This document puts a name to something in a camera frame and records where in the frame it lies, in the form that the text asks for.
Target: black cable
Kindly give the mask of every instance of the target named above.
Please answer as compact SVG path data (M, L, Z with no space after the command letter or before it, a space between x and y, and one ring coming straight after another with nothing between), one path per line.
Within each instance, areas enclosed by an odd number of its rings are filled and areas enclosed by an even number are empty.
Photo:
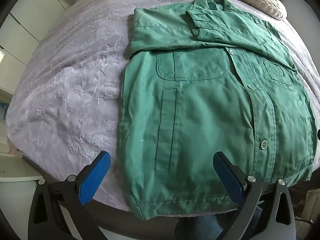
M309 220L300 219L300 218L295 218L294 220L296 220L296 221L301 221L301 222L306 222L306 223L308 223L308 224L310 224L310 225L314 225L314 223L312 223L312 222L309 221Z

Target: chest pocket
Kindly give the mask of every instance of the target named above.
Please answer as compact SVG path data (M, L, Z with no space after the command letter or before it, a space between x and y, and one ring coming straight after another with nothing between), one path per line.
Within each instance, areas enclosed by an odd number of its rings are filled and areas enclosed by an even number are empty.
M260 66L265 73L266 77L277 86L283 87L285 89L294 90L294 87L292 85L291 75L292 70L280 65L277 62L268 60L268 59L262 59L260 57L257 57L257 60L260 63Z
M170 81L194 81L226 75L224 48L177 49L157 53L157 72Z

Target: textured blue pad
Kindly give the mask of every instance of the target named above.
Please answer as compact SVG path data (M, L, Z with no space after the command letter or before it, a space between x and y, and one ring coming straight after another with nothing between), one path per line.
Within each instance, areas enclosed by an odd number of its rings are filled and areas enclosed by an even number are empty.
M106 152L79 187L79 200L82 205L92 200L110 165L110 154Z
M242 205L244 188L217 153L213 156L213 166L231 200Z

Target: gray wall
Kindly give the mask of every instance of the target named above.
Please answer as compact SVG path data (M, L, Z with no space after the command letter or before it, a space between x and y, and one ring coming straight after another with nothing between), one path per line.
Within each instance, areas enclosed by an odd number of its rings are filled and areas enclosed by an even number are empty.
M320 21L304 0L280 0L287 9L288 21L307 46L320 73Z

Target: cabinet door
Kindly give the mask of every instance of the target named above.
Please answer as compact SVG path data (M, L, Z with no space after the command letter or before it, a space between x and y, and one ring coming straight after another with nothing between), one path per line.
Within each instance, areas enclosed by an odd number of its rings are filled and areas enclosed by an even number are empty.
M63 15L65 9L58 0L18 0L11 14L38 41Z
M27 64L38 41L10 14L0 28L0 46L18 60Z
M13 94L26 65L2 49L4 57L0 62L0 89Z

